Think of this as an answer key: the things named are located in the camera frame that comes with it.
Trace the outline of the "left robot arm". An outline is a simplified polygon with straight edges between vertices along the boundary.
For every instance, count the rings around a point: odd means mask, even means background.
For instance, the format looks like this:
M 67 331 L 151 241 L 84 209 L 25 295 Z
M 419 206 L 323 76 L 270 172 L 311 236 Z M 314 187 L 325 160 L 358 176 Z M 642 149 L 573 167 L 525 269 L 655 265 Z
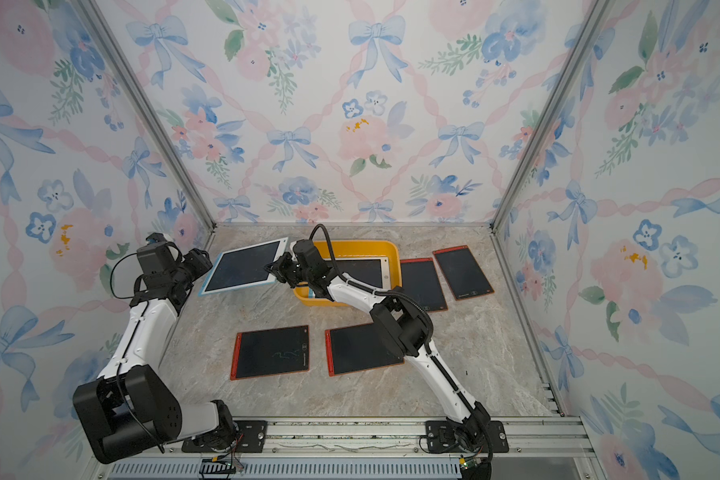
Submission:
M 194 248 L 165 260 L 137 257 L 142 273 L 134 282 L 123 337 L 103 370 L 72 397 L 93 454 L 111 464 L 182 441 L 228 452 L 240 433 L 226 404 L 183 404 L 158 374 L 195 281 L 212 267 L 209 255 Z

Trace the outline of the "red writing tablet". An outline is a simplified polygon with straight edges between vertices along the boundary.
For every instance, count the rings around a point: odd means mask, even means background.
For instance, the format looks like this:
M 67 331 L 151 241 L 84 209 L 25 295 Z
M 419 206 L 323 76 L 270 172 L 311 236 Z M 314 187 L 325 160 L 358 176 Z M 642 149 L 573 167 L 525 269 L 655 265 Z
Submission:
M 467 245 L 436 250 L 433 255 L 456 300 L 489 295 L 494 292 Z
M 372 323 L 325 331 L 327 366 L 330 376 L 400 365 L 382 343 Z
M 307 325 L 239 332 L 233 349 L 230 379 L 306 372 L 309 364 Z
M 448 309 L 432 258 L 404 259 L 400 262 L 402 288 L 427 312 Z

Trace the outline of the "yellow plastic storage box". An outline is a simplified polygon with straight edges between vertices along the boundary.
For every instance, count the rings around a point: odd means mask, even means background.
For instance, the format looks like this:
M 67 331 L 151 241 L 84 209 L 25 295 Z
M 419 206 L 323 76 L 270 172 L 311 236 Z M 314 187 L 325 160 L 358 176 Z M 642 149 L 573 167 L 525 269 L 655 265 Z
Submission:
M 325 240 L 313 240 L 314 245 L 322 255 L 323 259 L 330 260 L 329 250 Z M 402 272 L 398 248 L 395 244 L 386 240 L 332 240 L 332 247 L 337 261 L 367 260 L 371 258 L 386 260 L 386 267 L 382 266 L 381 273 L 382 287 L 393 289 L 401 287 Z M 342 303 L 333 303 L 327 299 L 316 298 L 310 294 L 308 287 L 298 287 L 293 291 L 294 296 L 307 306 L 346 306 Z

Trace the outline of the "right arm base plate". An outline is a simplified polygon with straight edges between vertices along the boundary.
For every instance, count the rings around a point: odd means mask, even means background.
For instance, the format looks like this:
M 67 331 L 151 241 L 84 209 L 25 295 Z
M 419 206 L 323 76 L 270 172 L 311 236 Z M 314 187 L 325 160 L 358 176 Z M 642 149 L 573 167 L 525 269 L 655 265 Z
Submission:
M 496 420 L 491 420 L 485 428 L 467 427 L 450 419 L 429 420 L 424 425 L 421 441 L 425 441 L 426 446 L 420 447 L 431 454 L 509 452 L 504 425 Z

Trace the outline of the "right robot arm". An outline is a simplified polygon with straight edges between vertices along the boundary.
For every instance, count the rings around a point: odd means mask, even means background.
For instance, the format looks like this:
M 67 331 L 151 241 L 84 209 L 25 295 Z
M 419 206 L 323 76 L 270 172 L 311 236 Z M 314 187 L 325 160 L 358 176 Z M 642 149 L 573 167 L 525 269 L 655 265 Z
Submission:
M 305 285 L 320 298 L 369 314 L 382 344 L 412 364 L 433 391 L 461 447 L 472 453 L 494 453 L 490 414 L 442 359 L 433 340 L 433 322 L 411 297 L 401 290 L 382 290 L 356 280 L 319 255 L 310 258 L 286 252 L 264 270 L 293 289 Z

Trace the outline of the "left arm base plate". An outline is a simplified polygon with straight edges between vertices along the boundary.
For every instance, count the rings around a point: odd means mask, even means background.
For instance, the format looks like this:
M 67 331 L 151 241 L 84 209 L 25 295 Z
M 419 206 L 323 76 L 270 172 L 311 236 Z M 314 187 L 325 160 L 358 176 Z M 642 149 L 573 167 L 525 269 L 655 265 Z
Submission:
M 182 443 L 183 453 L 262 453 L 267 436 L 265 420 L 237 420 L 231 429 L 219 427 Z

